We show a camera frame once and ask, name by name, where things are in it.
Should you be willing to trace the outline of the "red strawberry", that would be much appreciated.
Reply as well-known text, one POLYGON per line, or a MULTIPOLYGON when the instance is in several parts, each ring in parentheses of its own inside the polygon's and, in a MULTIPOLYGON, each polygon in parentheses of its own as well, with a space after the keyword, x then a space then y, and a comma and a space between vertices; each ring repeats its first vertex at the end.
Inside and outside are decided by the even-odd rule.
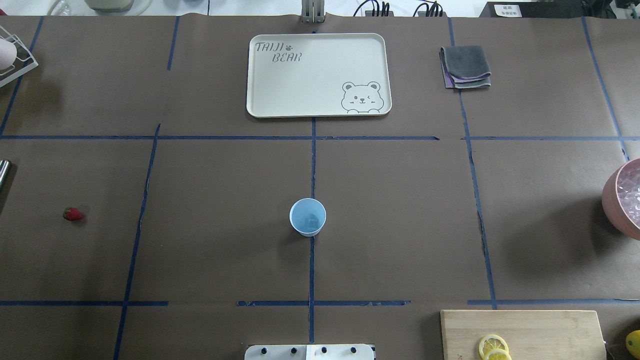
POLYGON ((76 207, 67 207, 62 213, 62 218, 70 222, 75 222, 83 220, 85 215, 76 207))

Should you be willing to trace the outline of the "light blue plastic cup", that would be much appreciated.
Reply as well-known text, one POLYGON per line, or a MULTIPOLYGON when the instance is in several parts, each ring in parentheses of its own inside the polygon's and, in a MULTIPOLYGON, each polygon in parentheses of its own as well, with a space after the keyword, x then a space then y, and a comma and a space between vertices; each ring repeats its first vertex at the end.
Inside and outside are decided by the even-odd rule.
POLYGON ((317 199, 302 198, 290 208, 289 221, 300 235, 315 237, 326 224, 327 211, 317 199))

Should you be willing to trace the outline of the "pink bowl of ice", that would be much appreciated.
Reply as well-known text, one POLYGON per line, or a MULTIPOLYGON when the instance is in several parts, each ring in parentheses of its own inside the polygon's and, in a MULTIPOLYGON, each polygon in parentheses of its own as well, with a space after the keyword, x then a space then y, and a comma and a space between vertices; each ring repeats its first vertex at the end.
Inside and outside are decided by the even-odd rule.
POLYGON ((620 166, 605 183, 601 202, 606 218, 618 231, 640 239, 639 166, 633 159, 620 166))

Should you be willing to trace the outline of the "white cup rack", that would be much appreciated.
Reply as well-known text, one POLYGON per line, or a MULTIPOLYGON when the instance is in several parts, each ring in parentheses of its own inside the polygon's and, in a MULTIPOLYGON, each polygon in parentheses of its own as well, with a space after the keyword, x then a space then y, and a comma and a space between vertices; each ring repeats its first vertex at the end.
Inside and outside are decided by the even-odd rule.
POLYGON ((39 66, 33 53, 16 35, 0 27, 0 87, 3 88, 39 66))

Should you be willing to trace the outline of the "pink cup on rack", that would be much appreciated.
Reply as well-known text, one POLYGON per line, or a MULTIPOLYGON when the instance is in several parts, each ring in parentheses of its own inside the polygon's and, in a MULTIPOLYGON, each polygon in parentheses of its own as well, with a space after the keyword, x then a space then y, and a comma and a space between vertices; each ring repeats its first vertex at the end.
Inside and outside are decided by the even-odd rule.
POLYGON ((11 68, 18 55, 18 48, 13 41, 0 39, 0 70, 11 68))

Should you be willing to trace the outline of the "cream bear tray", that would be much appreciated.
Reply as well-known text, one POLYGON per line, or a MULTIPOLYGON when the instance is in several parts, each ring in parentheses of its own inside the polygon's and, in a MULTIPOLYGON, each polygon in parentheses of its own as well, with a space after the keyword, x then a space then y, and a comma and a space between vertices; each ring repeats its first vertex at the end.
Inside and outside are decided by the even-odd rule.
POLYGON ((253 117, 383 116, 392 104, 386 41, 377 33, 259 34, 249 42, 253 117))

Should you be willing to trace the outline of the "grey folded cloth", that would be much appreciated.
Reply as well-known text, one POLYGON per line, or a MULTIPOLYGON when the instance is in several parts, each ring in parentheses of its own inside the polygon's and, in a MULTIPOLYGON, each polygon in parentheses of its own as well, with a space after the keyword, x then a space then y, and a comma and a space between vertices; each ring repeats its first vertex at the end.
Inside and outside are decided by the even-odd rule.
POLYGON ((492 85, 489 60, 480 45, 441 47, 439 60, 446 89, 478 89, 492 85))

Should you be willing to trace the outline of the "wooden cutting board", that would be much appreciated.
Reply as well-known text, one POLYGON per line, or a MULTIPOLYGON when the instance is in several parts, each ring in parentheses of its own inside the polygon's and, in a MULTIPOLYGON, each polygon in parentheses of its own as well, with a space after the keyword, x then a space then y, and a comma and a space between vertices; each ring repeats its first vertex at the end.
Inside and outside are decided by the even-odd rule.
POLYGON ((439 313, 446 360, 480 360, 480 341, 502 337, 514 360, 605 360, 593 310, 462 310, 439 313))

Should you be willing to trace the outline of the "lemon slices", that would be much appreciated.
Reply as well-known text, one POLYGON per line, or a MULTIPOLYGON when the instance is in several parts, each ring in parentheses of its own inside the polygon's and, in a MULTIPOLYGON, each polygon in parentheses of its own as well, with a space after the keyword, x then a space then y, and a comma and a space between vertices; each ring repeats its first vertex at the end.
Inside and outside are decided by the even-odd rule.
POLYGON ((482 360, 512 360, 508 343, 494 333, 489 333, 479 340, 478 355, 482 360))

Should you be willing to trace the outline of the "steel muddler black tip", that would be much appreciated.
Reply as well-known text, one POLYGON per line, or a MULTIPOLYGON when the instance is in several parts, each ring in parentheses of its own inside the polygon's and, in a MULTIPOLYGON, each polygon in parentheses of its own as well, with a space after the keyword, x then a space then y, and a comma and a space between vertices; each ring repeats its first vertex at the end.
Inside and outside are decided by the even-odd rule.
POLYGON ((12 163, 7 159, 0 160, 0 189, 3 188, 9 175, 12 163))

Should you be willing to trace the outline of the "yellow lemon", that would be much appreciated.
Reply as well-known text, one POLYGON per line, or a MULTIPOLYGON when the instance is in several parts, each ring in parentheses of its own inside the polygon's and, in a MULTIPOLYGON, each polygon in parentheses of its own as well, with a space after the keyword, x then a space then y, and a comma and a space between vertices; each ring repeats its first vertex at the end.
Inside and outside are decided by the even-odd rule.
POLYGON ((634 359, 640 360, 640 330, 634 330, 627 334, 625 346, 634 359))

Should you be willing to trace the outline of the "aluminium frame post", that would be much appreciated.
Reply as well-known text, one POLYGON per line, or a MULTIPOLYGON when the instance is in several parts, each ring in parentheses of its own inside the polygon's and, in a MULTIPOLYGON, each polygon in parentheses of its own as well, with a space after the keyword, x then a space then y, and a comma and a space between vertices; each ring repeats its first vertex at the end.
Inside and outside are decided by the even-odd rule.
POLYGON ((301 22, 304 24, 320 24, 326 19, 325 0, 302 0, 301 22))

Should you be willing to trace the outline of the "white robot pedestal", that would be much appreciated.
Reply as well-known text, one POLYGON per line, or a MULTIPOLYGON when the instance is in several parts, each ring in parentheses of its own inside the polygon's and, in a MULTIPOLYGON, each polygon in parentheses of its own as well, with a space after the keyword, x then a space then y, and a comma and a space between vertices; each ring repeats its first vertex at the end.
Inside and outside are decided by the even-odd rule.
POLYGON ((247 347, 245 360, 375 360, 375 347, 346 344, 255 344, 247 347))

